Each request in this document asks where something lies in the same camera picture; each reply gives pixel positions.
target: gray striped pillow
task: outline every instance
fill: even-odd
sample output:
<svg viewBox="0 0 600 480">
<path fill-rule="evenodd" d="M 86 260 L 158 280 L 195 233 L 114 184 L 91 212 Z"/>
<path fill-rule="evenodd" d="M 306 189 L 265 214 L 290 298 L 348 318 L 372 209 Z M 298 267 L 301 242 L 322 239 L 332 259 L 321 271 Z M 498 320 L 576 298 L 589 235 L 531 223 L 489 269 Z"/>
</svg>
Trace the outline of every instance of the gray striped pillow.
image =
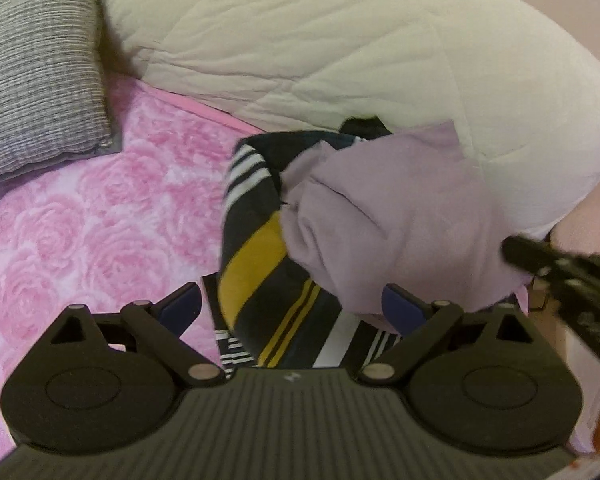
<svg viewBox="0 0 600 480">
<path fill-rule="evenodd" d="M 0 0 L 0 182 L 117 152 L 99 0 Z"/>
</svg>

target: metal screw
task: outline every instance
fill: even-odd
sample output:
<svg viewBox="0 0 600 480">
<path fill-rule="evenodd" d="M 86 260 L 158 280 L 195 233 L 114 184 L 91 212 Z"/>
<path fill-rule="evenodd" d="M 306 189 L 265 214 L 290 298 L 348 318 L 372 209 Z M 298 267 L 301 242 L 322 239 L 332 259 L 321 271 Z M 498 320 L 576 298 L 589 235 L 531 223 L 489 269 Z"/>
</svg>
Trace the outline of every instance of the metal screw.
<svg viewBox="0 0 600 480">
<path fill-rule="evenodd" d="M 365 366 L 362 373 L 369 379 L 375 379 L 378 381 L 384 381 L 391 379 L 395 375 L 395 369 L 391 365 L 386 363 L 372 363 Z"/>
<path fill-rule="evenodd" d="M 200 363 L 189 368 L 189 375 L 199 381 L 209 381 L 220 375 L 220 368 L 209 363 Z"/>
</svg>

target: rose pattern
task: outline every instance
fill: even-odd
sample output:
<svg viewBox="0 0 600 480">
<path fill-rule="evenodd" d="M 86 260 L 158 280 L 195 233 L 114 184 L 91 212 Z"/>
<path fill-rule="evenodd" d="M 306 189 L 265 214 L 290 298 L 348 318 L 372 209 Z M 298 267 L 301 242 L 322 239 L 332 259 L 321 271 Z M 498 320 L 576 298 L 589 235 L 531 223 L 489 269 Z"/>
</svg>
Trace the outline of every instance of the rose pattern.
<svg viewBox="0 0 600 480">
<path fill-rule="evenodd" d="M 222 180 L 246 134 L 126 76 L 107 88 L 122 153 L 0 185 L 0 389 L 66 305 L 110 312 L 218 269 Z M 207 310 L 182 338 L 218 362 Z M 0 457 L 11 447 L 0 416 Z"/>
<path fill-rule="evenodd" d="M 82 204 L 63 195 L 49 196 L 20 219 L 18 244 L 33 245 L 45 269 L 61 276 L 71 270 L 72 258 L 82 241 L 84 226 Z"/>
<path fill-rule="evenodd" d="M 219 256 L 206 250 L 205 240 L 216 240 L 221 235 L 223 192 L 222 182 L 205 179 L 168 187 L 172 207 L 160 232 L 185 260 L 211 266 L 213 261 L 206 258 Z"/>
<path fill-rule="evenodd" d="M 93 171 L 80 178 L 77 190 L 98 215 L 113 208 L 122 208 L 124 214 L 142 212 L 155 205 L 166 173 L 167 165 L 156 147 L 138 140 L 124 157 L 104 156 L 97 166 L 94 164 Z"/>
<path fill-rule="evenodd" d="M 52 275 L 34 253 L 17 253 L 7 264 L 0 298 L 0 332 L 10 346 L 33 343 L 50 321 L 50 307 L 58 305 Z"/>
</svg>

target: white quilted blanket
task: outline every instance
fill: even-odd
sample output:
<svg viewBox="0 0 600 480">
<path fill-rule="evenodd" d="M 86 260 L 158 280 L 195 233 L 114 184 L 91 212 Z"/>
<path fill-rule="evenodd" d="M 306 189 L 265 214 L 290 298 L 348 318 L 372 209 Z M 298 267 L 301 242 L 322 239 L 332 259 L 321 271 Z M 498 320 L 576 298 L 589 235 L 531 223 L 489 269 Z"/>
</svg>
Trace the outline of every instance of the white quilted blanket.
<svg viewBox="0 0 600 480">
<path fill-rule="evenodd" d="M 127 69 L 262 129 L 453 120 L 519 230 L 600 180 L 600 63 L 519 0 L 104 0 Z"/>
</svg>

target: white stripe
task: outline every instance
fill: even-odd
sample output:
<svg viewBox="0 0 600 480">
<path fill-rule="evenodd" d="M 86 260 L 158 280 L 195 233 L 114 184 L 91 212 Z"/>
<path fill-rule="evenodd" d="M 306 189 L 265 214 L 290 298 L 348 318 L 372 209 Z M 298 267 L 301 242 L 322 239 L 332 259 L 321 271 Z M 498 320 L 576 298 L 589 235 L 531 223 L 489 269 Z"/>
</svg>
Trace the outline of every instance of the white stripe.
<svg viewBox="0 0 600 480">
<path fill-rule="evenodd" d="M 251 357 L 251 354 L 249 352 L 236 352 L 235 354 L 231 354 L 232 359 L 235 357 Z"/>
<path fill-rule="evenodd" d="M 237 365 L 240 363 L 248 363 L 249 361 L 253 361 L 253 357 L 249 356 L 249 357 L 243 357 L 241 359 L 234 359 L 234 365 Z"/>
<path fill-rule="evenodd" d="M 240 164 L 233 168 L 226 178 L 226 186 L 229 187 L 241 176 L 246 174 L 251 168 L 253 168 L 259 162 L 264 162 L 264 158 L 259 153 L 251 153 L 245 158 Z"/>
<path fill-rule="evenodd" d="M 242 195 L 250 192 L 254 187 L 256 187 L 259 183 L 261 183 L 265 178 L 271 176 L 269 170 L 267 168 L 260 168 L 254 174 L 252 174 L 249 178 L 238 184 L 234 187 L 224 199 L 224 213 L 222 214 L 222 223 L 224 223 L 224 218 L 226 218 L 227 213 L 234 206 L 236 202 L 240 199 Z"/>
<path fill-rule="evenodd" d="M 384 352 L 384 347 L 386 346 L 386 342 L 389 341 L 389 336 L 391 334 L 389 334 L 388 332 L 384 333 L 384 337 L 382 338 L 382 342 L 380 343 L 380 346 L 378 347 L 378 351 L 376 352 L 376 357 L 379 357 L 382 355 L 382 352 Z"/>
<path fill-rule="evenodd" d="M 243 144 L 242 147 L 234 153 L 234 157 L 231 159 L 231 165 L 230 167 L 232 168 L 234 166 L 234 164 L 236 162 L 238 162 L 238 160 L 240 160 L 241 158 L 243 158 L 247 153 L 251 153 L 251 152 L 255 152 L 255 148 L 253 146 L 250 146 L 248 144 Z"/>
<path fill-rule="evenodd" d="M 369 352 L 366 354 L 365 363 L 363 366 L 367 366 L 371 362 L 371 358 L 374 356 L 374 352 L 376 351 L 376 347 L 378 346 L 378 341 L 380 341 L 381 331 L 376 331 L 376 337 L 374 341 L 371 343 L 371 347 L 369 348 Z"/>
<path fill-rule="evenodd" d="M 340 311 L 327 341 L 324 342 L 318 357 L 315 359 L 314 368 L 339 366 L 359 324 L 360 318 L 358 316 L 350 312 L 344 312 L 344 310 Z"/>
</svg>

